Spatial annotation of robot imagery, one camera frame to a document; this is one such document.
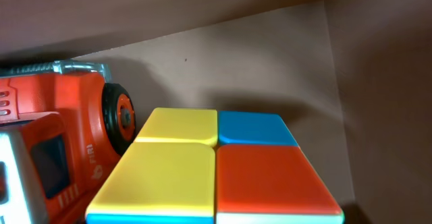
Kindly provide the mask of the colourful puzzle cube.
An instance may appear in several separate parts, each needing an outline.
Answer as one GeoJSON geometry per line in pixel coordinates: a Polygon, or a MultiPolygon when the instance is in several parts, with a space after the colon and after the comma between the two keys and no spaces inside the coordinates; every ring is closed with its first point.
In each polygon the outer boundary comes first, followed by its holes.
{"type": "Polygon", "coordinates": [[[343,223],[283,119],[156,108],[86,209],[87,223],[343,223]]]}

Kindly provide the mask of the red toy fire truck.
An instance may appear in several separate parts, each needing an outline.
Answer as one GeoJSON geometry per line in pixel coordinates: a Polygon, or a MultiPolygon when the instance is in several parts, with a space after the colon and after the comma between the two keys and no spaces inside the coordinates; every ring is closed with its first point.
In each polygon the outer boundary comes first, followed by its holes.
{"type": "Polygon", "coordinates": [[[136,135],[127,90],[104,63],[1,69],[1,222],[83,223],[136,135]]]}

